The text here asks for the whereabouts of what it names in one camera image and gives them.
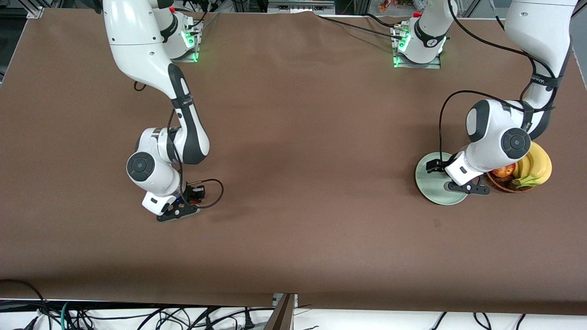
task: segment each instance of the wicker basket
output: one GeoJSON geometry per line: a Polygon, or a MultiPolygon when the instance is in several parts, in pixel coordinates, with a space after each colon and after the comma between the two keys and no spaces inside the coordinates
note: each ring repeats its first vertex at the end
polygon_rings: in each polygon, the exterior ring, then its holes
{"type": "Polygon", "coordinates": [[[493,184],[493,186],[506,193],[524,193],[534,187],[520,187],[516,189],[512,185],[512,181],[515,179],[513,176],[508,177],[496,177],[492,172],[485,173],[486,178],[493,184]]]}

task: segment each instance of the round green plate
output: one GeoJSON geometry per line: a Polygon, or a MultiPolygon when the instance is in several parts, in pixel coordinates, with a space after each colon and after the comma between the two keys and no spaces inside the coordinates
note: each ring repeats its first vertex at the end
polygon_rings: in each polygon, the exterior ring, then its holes
{"type": "MultiPolygon", "coordinates": [[[[448,160],[451,154],[443,153],[443,160],[448,160]]],[[[426,172],[426,163],[430,160],[438,159],[438,152],[430,153],[424,156],[416,166],[416,184],[418,189],[427,199],[440,205],[455,205],[462,202],[467,194],[455,193],[444,188],[451,179],[445,172],[426,172]]]]}

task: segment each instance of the brown tabletop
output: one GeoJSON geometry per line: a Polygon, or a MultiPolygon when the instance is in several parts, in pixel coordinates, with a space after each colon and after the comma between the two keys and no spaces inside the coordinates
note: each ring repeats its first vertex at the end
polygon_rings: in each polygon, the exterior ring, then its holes
{"type": "MultiPolygon", "coordinates": [[[[494,21],[464,24],[512,46],[494,21]]],[[[438,148],[444,99],[460,89],[516,98],[531,73],[522,56],[454,25],[450,34],[442,69],[402,69],[386,37],[312,13],[220,15],[200,61],[180,67],[211,141],[185,177],[218,178],[226,192],[160,224],[125,164],[145,128],[166,125],[169,100],[133,90],[100,15],[46,9],[28,20],[0,89],[0,277],[47,298],[269,305],[273,292],[297,292],[315,308],[587,314],[587,93],[576,62],[538,139],[549,182],[438,206],[414,168],[438,148]]],[[[449,104],[446,151],[468,143],[478,100],[449,104]]],[[[210,185],[207,201],[217,193],[210,185]]]]}

